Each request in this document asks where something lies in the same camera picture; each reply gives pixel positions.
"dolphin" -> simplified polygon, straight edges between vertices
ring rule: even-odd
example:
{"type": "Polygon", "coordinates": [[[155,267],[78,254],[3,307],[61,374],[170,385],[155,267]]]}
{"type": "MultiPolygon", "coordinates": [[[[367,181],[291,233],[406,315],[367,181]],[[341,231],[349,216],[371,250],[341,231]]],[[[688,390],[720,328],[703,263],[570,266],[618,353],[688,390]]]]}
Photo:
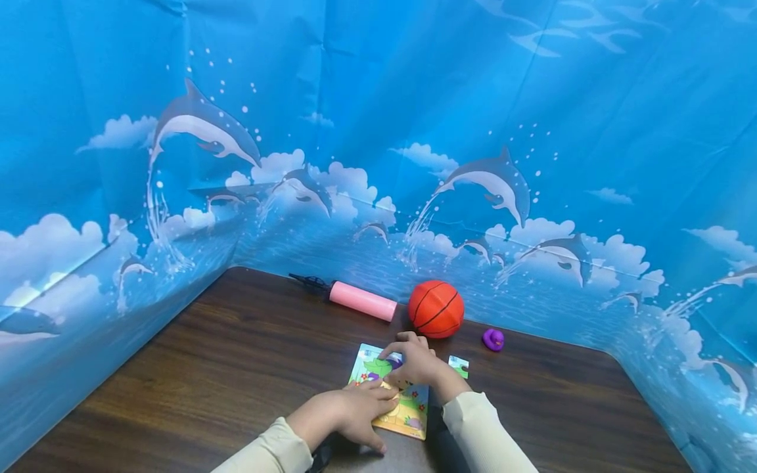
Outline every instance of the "dolphin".
{"type": "Polygon", "coordinates": [[[745,366],[726,359],[706,359],[718,373],[723,384],[739,397],[739,411],[744,412],[746,404],[753,400],[755,389],[754,365],[745,366]]]}
{"type": "Polygon", "coordinates": [[[213,205],[213,202],[220,201],[220,202],[232,202],[237,205],[245,205],[244,201],[239,197],[238,194],[235,194],[234,192],[219,192],[217,194],[212,194],[207,196],[207,205],[208,207],[210,205],[213,205]]]}
{"type": "Polygon", "coordinates": [[[384,240],[384,243],[389,244],[389,240],[387,238],[389,230],[386,228],[386,225],[384,225],[383,222],[374,222],[374,223],[369,223],[367,225],[364,225],[355,234],[355,240],[360,238],[360,236],[368,230],[373,230],[374,232],[378,233],[378,235],[384,240]]]}
{"type": "Polygon", "coordinates": [[[612,303],[617,302],[622,299],[628,299],[628,302],[631,303],[631,307],[634,308],[634,313],[638,313],[639,306],[644,300],[644,296],[640,292],[626,292],[624,294],[620,294],[619,296],[602,303],[602,305],[600,306],[600,309],[604,310],[607,307],[610,307],[612,303]]]}
{"type": "Polygon", "coordinates": [[[523,175],[512,164],[507,147],[499,157],[472,161],[458,166],[436,189],[434,196],[455,189],[458,182],[472,182],[485,188],[492,208],[506,208],[518,225],[525,227],[531,211],[531,193],[523,175]]]}
{"type": "Polygon", "coordinates": [[[174,98],[163,110],[155,127],[151,161],[163,149],[160,142],[174,133],[189,133],[201,140],[200,148],[216,157],[236,154],[253,166],[260,167],[260,151],[255,140],[239,121],[213,105],[199,91],[195,83],[184,78],[187,94],[174,98]]]}
{"type": "Polygon", "coordinates": [[[145,266],[140,259],[133,255],[128,260],[123,262],[119,274],[121,275],[121,278],[123,278],[130,272],[138,272],[139,274],[146,272],[148,274],[154,274],[152,270],[145,266]]]}
{"type": "Polygon", "coordinates": [[[730,284],[734,286],[744,287],[744,282],[747,279],[757,279],[757,265],[750,266],[749,268],[736,271],[733,275],[725,276],[719,279],[720,284],[730,284]]]}
{"type": "Polygon", "coordinates": [[[60,326],[50,316],[25,307],[0,306],[0,335],[9,343],[60,334],[60,326]]]}
{"type": "Polygon", "coordinates": [[[505,255],[501,253],[492,254],[491,260],[492,262],[497,263],[500,266],[502,266],[502,269],[505,269],[505,266],[507,266],[507,260],[505,259],[505,255]]]}
{"type": "Polygon", "coordinates": [[[589,252],[581,240],[581,233],[576,233],[570,238],[555,238],[543,241],[532,249],[523,253],[519,260],[523,260],[536,251],[545,251],[557,257],[558,266],[570,271],[575,275],[578,284],[583,288],[586,281],[591,277],[591,264],[588,262],[589,252]]]}
{"type": "Polygon", "coordinates": [[[472,240],[465,240],[460,245],[461,248],[468,247],[474,250],[476,254],[480,254],[484,257],[487,263],[491,264],[491,248],[485,238],[475,238],[472,240]]]}
{"type": "Polygon", "coordinates": [[[316,182],[307,170],[307,166],[298,170],[289,171],[284,178],[271,190],[271,194],[282,185],[289,185],[297,192],[297,200],[300,202],[314,202],[318,204],[331,218],[332,200],[331,195],[322,185],[316,182]]]}

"brown tabletop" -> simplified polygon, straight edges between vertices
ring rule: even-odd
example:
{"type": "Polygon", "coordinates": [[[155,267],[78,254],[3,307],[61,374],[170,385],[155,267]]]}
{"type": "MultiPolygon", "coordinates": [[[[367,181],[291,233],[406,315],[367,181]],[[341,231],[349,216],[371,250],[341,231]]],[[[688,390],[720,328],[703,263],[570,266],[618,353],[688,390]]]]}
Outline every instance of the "brown tabletop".
{"type": "MultiPolygon", "coordinates": [[[[10,471],[210,471],[308,397],[347,383],[361,343],[406,326],[322,303],[287,280],[231,269],[10,471]]],[[[540,471],[690,471],[609,355],[515,332],[492,353],[465,322],[439,357],[470,361],[540,471]]],[[[385,458],[339,453],[326,471],[434,471],[425,444],[379,430],[385,458]]]]}

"sleeve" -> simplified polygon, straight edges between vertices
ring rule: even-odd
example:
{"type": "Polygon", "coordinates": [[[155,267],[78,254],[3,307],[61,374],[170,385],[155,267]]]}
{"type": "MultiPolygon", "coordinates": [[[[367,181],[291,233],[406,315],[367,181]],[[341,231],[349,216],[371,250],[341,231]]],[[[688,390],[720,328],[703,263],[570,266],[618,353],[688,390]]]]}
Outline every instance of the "sleeve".
{"type": "Polygon", "coordinates": [[[461,393],[444,406],[443,417],[474,473],[538,473],[500,423],[486,394],[461,393]]]}
{"type": "Polygon", "coordinates": [[[304,473],[312,464],[313,457],[305,441],[279,417],[254,442],[212,473],[304,473]]]}

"blue fabric wall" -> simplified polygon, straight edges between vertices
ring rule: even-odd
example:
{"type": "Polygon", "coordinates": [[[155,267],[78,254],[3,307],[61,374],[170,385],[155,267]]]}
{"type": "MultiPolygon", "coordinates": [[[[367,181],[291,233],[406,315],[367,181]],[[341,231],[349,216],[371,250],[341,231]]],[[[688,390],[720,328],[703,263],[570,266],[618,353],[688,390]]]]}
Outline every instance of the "blue fabric wall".
{"type": "Polygon", "coordinates": [[[755,10],[8,0],[0,469],[239,265],[446,279],[753,471],[755,10]]]}

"basketball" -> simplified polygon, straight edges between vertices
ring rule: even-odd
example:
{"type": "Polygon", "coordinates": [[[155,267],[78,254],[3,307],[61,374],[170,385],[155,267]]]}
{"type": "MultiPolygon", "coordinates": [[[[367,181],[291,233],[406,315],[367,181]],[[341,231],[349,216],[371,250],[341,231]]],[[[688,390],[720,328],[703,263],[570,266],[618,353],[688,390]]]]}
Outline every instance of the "basketball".
{"type": "Polygon", "coordinates": [[[465,305],[451,285],[426,281],[413,290],[407,311],[415,328],[426,337],[446,338],[463,324],[465,305]]]}

